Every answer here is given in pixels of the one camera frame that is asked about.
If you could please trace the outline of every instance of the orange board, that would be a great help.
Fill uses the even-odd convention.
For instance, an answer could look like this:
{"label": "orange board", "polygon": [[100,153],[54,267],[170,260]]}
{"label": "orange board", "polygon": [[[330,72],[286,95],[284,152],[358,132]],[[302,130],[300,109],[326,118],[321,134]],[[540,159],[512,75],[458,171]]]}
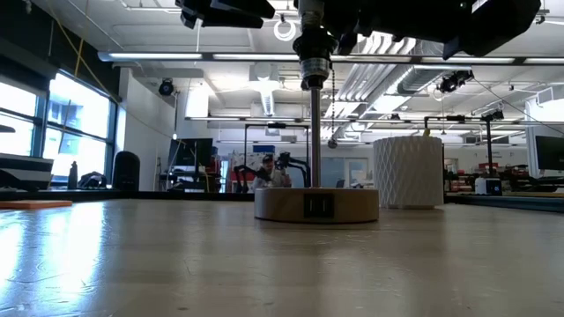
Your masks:
{"label": "orange board", "polygon": [[0,202],[0,209],[35,210],[72,206],[72,201],[9,201]]}

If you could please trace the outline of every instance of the security camera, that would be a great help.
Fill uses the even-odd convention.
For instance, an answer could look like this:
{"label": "security camera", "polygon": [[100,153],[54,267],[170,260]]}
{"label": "security camera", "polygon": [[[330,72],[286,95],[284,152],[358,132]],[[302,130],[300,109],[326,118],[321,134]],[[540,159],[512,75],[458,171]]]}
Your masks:
{"label": "security camera", "polygon": [[174,92],[173,79],[163,78],[162,84],[159,87],[159,93],[161,96],[170,96]]}
{"label": "security camera", "polygon": [[331,138],[329,140],[329,142],[327,142],[327,146],[329,146],[329,148],[332,149],[332,150],[337,149],[337,146],[338,146],[337,140],[335,140],[334,138]]}

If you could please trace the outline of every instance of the metal shaft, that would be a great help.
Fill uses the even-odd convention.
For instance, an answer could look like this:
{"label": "metal shaft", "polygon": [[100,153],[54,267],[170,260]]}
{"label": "metal shaft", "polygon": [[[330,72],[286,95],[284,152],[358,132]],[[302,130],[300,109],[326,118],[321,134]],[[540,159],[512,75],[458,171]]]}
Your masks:
{"label": "metal shaft", "polygon": [[494,157],[492,156],[492,129],[491,122],[486,120],[486,137],[487,137],[487,173],[490,177],[494,176]]}
{"label": "metal shaft", "polygon": [[311,89],[311,186],[321,187],[321,90]]}

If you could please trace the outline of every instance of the wooden table surface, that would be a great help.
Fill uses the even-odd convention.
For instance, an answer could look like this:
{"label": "wooden table surface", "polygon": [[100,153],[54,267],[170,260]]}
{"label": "wooden table surface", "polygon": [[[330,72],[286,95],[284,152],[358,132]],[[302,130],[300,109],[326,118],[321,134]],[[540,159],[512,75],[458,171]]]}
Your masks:
{"label": "wooden table surface", "polygon": [[563,316],[563,269],[564,217],[536,211],[286,225],[253,203],[0,210],[0,316]]}

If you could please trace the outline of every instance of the window frame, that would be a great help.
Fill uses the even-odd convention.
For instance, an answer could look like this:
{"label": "window frame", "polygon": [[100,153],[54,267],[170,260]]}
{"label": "window frame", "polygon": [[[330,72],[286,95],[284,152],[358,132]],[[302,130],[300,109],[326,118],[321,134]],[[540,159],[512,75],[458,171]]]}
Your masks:
{"label": "window frame", "polygon": [[[83,80],[80,80],[78,78],[74,78],[70,73],[64,71],[64,70],[59,70],[58,74],[66,76],[70,79],[72,79],[73,81],[75,81],[77,84],[80,84],[82,86],[84,86],[85,88],[98,93],[100,96],[108,99],[108,106],[109,106],[109,111],[108,111],[108,133],[107,133],[107,137],[101,137],[101,136],[96,136],[90,133],[86,133],[80,129],[75,129],[72,127],[64,127],[62,124],[56,123],[56,122],[50,122],[48,120],[48,105],[49,105],[49,100],[50,100],[50,92],[47,91],[46,93],[46,97],[42,97],[40,95],[38,95],[36,92],[30,92],[27,89],[24,89],[23,87],[25,87],[23,85],[22,86],[18,86],[18,85],[14,85],[14,83],[12,82],[3,82],[6,85],[12,86],[14,88],[18,88],[27,92],[32,93],[35,96],[35,115],[31,116],[28,114],[21,114],[17,111],[13,111],[10,109],[6,109],[6,108],[2,108],[0,107],[0,114],[7,114],[11,117],[14,117],[16,119],[21,119],[21,120],[25,120],[28,122],[31,122],[33,124],[33,133],[32,133],[32,139],[30,140],[31,142],[31,153],[30,153],[30,157],[35,157],[35,158],[42,158],[43,157],[43,152],[45,150],[45,141],[46,141],[46,136],[47,136],[47,128],[50,129],[56,129],[59,131],[64,131],[64,133],[69,133],[75,136],[80,136],[80,137],[87,137],[96,141],[100,141],[103,142],[106,145],[106,155],[105,155],[105,163],[104,163],[104,175],[106,175],[106,178],[108,179],[108,184],[111,184],[112,182],[112,174],[113,174],[113,169],[114,169],[114,154],[115,154],[115,133],[116,133],[116,120],[117,120],[117,110],[118,110],[118,105],[115,104],[114,101],[112,101],[111,97],[109,95],[107,95],[106,93],[102,92],[101,90],[97,89],[96,87],[93,87],[92,85],[89,85],[88,83],[86,83]],[[51,183],[54,186],[65,186],[67,185],[66,181],[54,181]]]}

